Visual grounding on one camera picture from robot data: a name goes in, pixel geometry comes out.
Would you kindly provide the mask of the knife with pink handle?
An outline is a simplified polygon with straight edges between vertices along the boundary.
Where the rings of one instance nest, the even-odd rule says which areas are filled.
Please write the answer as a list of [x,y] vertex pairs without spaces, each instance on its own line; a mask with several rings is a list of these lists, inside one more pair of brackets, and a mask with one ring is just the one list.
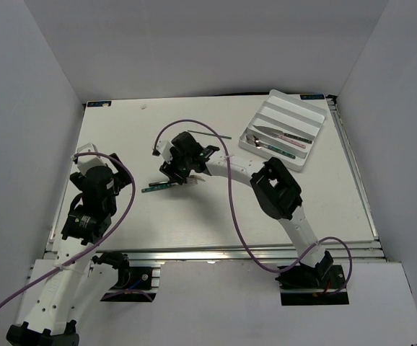
[[279,138],[282,141],[285,141],[287,143],[290,143],[290,144],[292,144],[294,146],[297,146],[299,148],[306,148],[306,146],[304,145],[303,142],[297,141],[296,138],[287,137],[284,134],[280,134],[280,133],[272,133],[272,134],[269,134],[269,133],[266,133],[266,135],[267,136],[270,136],[272,138]]

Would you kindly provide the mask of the fork with dark handle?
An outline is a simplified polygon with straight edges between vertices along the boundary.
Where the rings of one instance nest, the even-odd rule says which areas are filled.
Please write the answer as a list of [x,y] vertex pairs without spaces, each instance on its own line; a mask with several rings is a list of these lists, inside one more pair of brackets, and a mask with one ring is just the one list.
[[[197,184],[198,182],[204,182],[205,179],[196,175],[190,175],[189,177],[184,179],[183,184],[185,185],[194,185]],[[160,186],[160,185],[177,185],[176,181],[173,180],[165,180],[165,181],[161,181],[161,182],[150,182],[148,184],[149,187],[156,187],[156,186]]]

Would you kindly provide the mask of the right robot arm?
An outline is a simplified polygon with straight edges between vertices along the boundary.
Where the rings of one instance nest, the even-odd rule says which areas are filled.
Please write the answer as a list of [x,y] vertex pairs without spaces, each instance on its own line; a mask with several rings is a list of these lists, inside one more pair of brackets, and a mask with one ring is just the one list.
[[227,148],[203,147],[188,131],[171,141],[157,139],[153,154],[164,159],[160,172],[180,185],[196,172],[252,188],[261,210],[281,224],[297,250],[304,281],[314,288],[328,281],[333,258],[318,244],[304,212],[302,189],[280,159],[253,161],[232,156]]

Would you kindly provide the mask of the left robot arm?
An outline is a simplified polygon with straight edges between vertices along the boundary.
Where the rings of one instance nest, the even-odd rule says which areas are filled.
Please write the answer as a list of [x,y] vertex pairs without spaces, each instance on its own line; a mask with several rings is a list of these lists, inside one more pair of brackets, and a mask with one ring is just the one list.
[[127,256],[97,256],[95,251],[117,228],[112,223],[116,198],[134,179],[117,154],[101,154],[93,146],[79,150],[73,161],[78,170],[69,179],[80,193],[69,207],[40,296],[23,322],[11,325],[6,334],[10,345],[78,345],[79,322],[89,309],[108,288],[121,288],[130,279]]

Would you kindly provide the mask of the fork with green handle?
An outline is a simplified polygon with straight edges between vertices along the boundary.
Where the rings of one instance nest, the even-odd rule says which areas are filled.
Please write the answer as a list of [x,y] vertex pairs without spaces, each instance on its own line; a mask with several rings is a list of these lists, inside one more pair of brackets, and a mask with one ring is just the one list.
[[170,189],[172,187],[182,187],[182,186],[186,186],[185,184],[177,184],[177,185],[160,185],[160,186],[156,186],[156,187],[145,187],[141,189],[142,193],[149,193],[149,192],[154,192],[154,191],[159,191],[159,190],[166,190],[166,189]]

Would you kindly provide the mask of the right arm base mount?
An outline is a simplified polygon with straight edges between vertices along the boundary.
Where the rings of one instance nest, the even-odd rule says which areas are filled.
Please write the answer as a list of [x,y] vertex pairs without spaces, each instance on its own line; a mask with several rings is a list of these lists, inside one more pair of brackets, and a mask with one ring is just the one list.
[[343,306],[349,297],[343,284],[346,277],[341,265],[332,265],[324,278],[317,279],[304,267],[297,265],[278,274],[282,306]]

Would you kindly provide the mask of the knife with dark handle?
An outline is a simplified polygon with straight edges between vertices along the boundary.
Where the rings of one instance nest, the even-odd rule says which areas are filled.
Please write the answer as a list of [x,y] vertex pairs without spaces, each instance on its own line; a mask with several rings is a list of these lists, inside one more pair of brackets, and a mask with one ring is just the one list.
[[277,130],[275,128],[271,128],[271,127],[268,127],[268,126],[262,126],[262,125],[260,125],[260,126],[254,125],[253,127],[257,130],[260,130],[261,132],[263,132],[265,134],[270,135],[270,136],[276,135],[276,136],[281,136],[281,137],[284,137],[284,138],[289,138],[291,140],[300,141],[302,143],[312,144],[312,141],[310,139],[303,138],[303,137],[300,137],[300,136],[296,136],[296,135],[293,135],[293,134],[290,134],[290,133],[285,133],[285,132]]

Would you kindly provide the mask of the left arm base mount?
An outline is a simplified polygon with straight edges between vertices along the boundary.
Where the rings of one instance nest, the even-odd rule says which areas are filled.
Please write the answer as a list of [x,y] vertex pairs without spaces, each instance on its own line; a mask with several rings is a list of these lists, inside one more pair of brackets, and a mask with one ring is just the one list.
[[104,252],[92,258],[95,265],[111,267],[117,276],[117,282],[103,297],[104,302],[152,302],[157,288],[157,268],[133,266],[126,254]]

